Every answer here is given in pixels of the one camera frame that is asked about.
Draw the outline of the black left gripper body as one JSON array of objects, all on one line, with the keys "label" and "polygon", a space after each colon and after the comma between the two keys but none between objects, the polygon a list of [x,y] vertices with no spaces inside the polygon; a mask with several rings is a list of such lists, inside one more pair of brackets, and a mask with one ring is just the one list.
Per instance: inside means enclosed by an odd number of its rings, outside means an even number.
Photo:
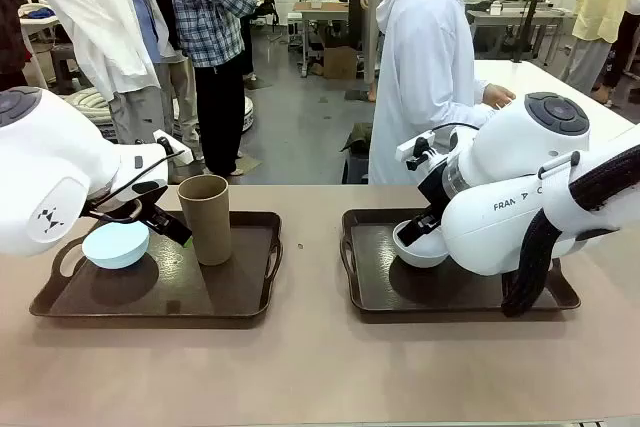
[{"label": "black left gripper body", "polygon": [[157,233],[165,233],[171,225],[171,220],[162,209],[140,199],[127,202],[111,212],[89,209],[88,216],[102,222],[119,224],[141,222]]}]

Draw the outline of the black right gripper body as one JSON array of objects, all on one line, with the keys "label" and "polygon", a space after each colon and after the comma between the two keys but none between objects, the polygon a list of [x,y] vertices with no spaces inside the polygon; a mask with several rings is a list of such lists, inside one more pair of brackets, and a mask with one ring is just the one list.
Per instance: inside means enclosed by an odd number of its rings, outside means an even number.
[{"label": "black right gripper body", "polygon": [[433,167],[424,180],[418,185],[419,192],[428,201],[425,213],[440,221],[451,198],[444,188],[443,173],[447,161],[443,160]]}]

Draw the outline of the person's right hand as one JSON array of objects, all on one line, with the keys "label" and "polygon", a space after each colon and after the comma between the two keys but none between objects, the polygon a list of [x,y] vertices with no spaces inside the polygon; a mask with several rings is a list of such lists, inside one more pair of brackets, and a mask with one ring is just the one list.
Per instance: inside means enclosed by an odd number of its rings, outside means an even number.
[{"label": "person's right hand", "polygon": [[489,83],[484,89],[482,101],[494,109],[502,109],[515,98],[516,95],[509,89]]}]

